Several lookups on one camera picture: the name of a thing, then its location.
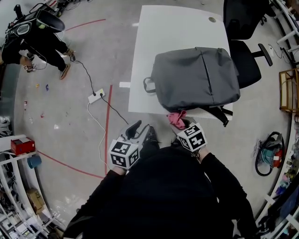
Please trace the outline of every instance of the concrete floor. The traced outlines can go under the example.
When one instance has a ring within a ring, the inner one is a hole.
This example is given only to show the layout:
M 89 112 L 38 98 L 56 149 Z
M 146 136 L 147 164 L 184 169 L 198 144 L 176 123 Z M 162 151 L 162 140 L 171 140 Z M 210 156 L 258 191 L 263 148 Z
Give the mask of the concrete floor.
M 141 119 L 157 129 L 162 147 L 169 145 L 173 134 L 165 116 L 128 113 L 129 89 L 120 88 L 119 82 L 129 82 L 135 47 L 137 27 L 142 5 L 175 5 L 192 7 L 222 15 L 223 0 L 210 0 L 201 5 L 200 0 L 96 0 L 82 1 L 80 6 L 65 11 L 61 19 L 66 28 L 99 20 L 67 31 L 76 57 L 87 67 L 95 90 L 103 88 L 108 99 L 113 86 L 111 104 L 129 122 Z M 246 41 L 251 51 L 258 43 L 268 49 L 268 43 L 278 50 L 276 40 L 281 37 L 273 19 L 262 27 L 257 26 L 253 36 Z M 264 58 L 256 59 L 262 79 L 241 90 L 241 98 L 234 104 L 234 117 L 226 128 L 220 121 L 199 119 L 212 151 L 238 178 L 248 194 L 254 214 L 264 203 L 263 196 L 272 187 L 277 170 L 268 177 L 260 177 L 254 169 L 251 154 L 257 139 L 265 139 L 272 131 L 286 138 L 289 116 L 279 110 L 278 73 L 290 65 L 276 56 L 270 68 Z M 98 144 L 103 130 L 86 111 L 87 97 L 91 95 L 90 83 L 80 64 L 72 63 L 67 78 L 59 80 L 59 72 L 50 65 L 44 70 L 27 74 L 21 70 L 16 90 L 14 127 L 16 134 L 26 134 L 36 141 L 44 154 L 79 170 L 99 176 L 105 175 L 104 163 L 99 160 Z M 24 110 L 23 102 L 28 102 Z M 89 107 L 91 113 L 105 127 L 107 105 L 98 101 Z M 108 146 L 125 126 L 116 112 L 110 111 Z M 101 145 L 104 159 L 105 144 Z M 76 209 L 93 192 L 101 179 L 82 174 L 41 155 L 38 167 L 41 187 L 50 208 L 58 211 L 60 220 L 67 224 Z

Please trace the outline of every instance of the gray backpack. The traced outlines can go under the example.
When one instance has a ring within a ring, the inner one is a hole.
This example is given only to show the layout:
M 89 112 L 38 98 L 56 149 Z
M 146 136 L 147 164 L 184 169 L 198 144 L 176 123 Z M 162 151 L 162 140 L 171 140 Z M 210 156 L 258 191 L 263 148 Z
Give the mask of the gray backpack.
M 147 89 L 147 80 L 155 89 Z M 240 98 L 234 63 L 222 48 L 195 47 L 156 55 L 151 77 L 143 81 L 147 93 L 156 93 L 169 112 L 204 109 L 226 126 L 223 105 Z

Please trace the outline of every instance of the black sleeve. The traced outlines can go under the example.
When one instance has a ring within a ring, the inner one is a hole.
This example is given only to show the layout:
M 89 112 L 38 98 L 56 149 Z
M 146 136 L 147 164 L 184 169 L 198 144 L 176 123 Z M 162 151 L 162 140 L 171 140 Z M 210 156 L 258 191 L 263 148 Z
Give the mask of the black sleeve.
M 82 205 L 76 216 L 70 221 L 64 237 L 76 238 L 88 224 L 88 219 L 95 216 L 106 202 L 119 190 L 124 175 L 121 176 L 110 170 L 95 191 L 89 196 L 86 204 Z
M 20 64 L 21 55 L 19 54 L 19 51 L 19 39 L 5 43 L 1 51 L 2 60 L 5 64 Z
M 257 231 L 252 208 L 236 177 L 211 153 L 201 162 L 219 199 L 221 208 L 230 219 L 238 221 L 238 229 L 245 238 L 254 238 Z

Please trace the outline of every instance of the person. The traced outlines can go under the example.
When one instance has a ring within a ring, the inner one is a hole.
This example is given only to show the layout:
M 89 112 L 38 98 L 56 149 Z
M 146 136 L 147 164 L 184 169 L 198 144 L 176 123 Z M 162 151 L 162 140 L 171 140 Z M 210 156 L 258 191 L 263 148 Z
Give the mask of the person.
M 111 232 L 226 239 L 234 231 L 256 238 L 251 206 L 235 176 L 205 147 L 197 158 L 179 142 L 160 149 L 151 127 L 137 163 L 127 174 L 119 167 L 107 173 L 64 237 Z
M 56 66 L 61 71 L 61 80 L 66 77 L 71 65 L 66 64 L 57 51 L 67 56 L 72 56 L 74 51 L 69 49 L 63 41 L 59 40 L 50 29 L 40 29 L 32 25 L 30 32 L 23 38 L 13 35 L 6 39 L 6 42 L 1 47 L 0 64 L 21 64 L 31 70 L 33 65 L 30 58 L 34 54 L 43 61 Z M 20 50 L 28 50 L 29 57 L 21 56 Z

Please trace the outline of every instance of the backpack handle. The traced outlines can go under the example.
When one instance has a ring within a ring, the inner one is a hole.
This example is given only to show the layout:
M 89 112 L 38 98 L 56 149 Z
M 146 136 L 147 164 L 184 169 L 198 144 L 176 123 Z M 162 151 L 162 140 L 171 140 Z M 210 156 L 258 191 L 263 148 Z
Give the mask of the backpack handle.
M 152 89 L 152 90 L 147 90 L 147 85 L 146 85 L 146 80 L 147 79 L 150 79 L 151 80 L 151 77 L 146 77 L 144 80 L 143 80 L 143 87 L 144 87 L 144 90 L 147 92 L 147 93 L 156 93 L 156 89 Z

